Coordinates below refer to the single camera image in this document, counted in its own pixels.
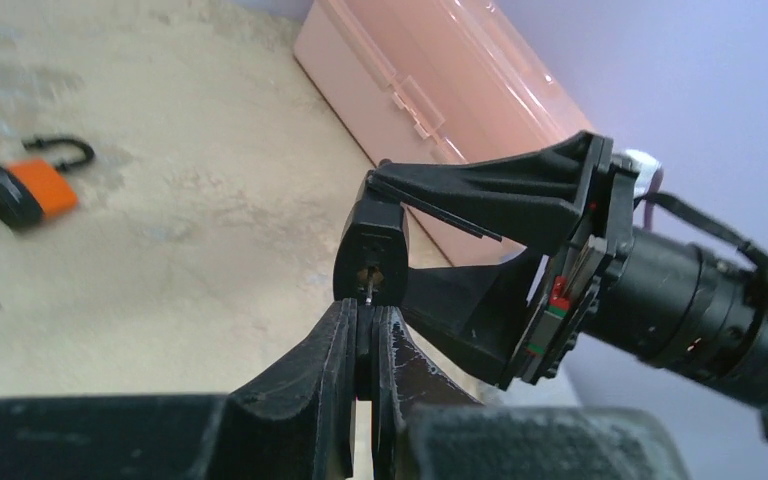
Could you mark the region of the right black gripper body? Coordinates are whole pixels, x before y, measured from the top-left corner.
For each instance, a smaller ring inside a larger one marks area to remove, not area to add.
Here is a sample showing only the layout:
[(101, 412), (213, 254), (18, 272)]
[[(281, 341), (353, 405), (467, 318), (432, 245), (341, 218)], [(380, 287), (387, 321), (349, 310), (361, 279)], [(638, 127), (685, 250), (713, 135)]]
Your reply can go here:
[(624, 268), (633, 244), (634, 189), (638, 169), (617, 158), (613, 141), (588, 139), (575, 204), (582, 208), (576, 229), (546, 263), (529, 302), (523, 333), (503, 371), (503, 386), (515, 380), (531, 385), (557, 375), (600, 296)]

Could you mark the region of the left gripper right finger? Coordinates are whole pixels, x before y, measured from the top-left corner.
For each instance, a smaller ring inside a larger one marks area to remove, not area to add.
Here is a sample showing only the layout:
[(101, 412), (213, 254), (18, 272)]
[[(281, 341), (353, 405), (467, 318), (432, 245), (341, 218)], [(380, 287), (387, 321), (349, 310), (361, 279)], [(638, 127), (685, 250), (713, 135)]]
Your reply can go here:
[(370, 310), (377, 479), (686, 479), (665, 428), (635, 409), (487, 406), (415, 344), (396, 307)]

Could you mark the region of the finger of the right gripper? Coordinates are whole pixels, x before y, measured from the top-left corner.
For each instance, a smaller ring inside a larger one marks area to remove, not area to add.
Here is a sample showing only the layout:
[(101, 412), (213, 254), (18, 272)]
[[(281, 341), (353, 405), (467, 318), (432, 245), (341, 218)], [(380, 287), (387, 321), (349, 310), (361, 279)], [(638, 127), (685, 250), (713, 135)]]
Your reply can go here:
[(600, 138), (581, 131), (517, 156), (464, 165), (388, 163), (367, 185), (476, 237), (554, 255), (585, 210)]
[(525, 329), (541, 260), (523, 251), (497, 265), (411, 267), (403, 317), (467, 374), (508, 385), (504, 372)]

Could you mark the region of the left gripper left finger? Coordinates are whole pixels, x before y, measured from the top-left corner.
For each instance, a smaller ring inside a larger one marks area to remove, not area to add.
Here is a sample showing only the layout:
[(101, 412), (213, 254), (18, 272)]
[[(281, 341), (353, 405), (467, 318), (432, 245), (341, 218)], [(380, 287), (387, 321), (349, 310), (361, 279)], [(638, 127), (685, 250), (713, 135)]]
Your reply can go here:
[(345, 479), (357, 303), (229, 394), (0, 398), (0, 479)]

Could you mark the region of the orange black padlock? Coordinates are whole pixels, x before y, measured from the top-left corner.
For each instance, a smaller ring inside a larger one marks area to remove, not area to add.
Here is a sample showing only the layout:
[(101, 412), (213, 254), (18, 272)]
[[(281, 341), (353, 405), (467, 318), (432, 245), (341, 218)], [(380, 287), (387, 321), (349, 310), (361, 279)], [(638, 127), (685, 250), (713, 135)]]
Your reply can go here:
[(14, 231), (27, 231), (79, 205), (65, 175), (90, 166), (95, 150), (70, 135), (33, 136), (22, 141), (32, 155), (0, 164), (0, 221)]

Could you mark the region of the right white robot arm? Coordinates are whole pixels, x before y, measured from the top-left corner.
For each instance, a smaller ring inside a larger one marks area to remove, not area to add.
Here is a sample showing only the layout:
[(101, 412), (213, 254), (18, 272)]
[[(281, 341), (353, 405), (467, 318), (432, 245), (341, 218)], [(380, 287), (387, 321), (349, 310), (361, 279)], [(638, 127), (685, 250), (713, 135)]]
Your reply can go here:
[(455, 365), (505, 389), (554, 377), (586, 334), (755, 409), (768, 440), (768, 253), (582, 131), (471, 165), (388, 163), (370, 189), (522, 246), (496, 265), (414, 269), (402, 311)]

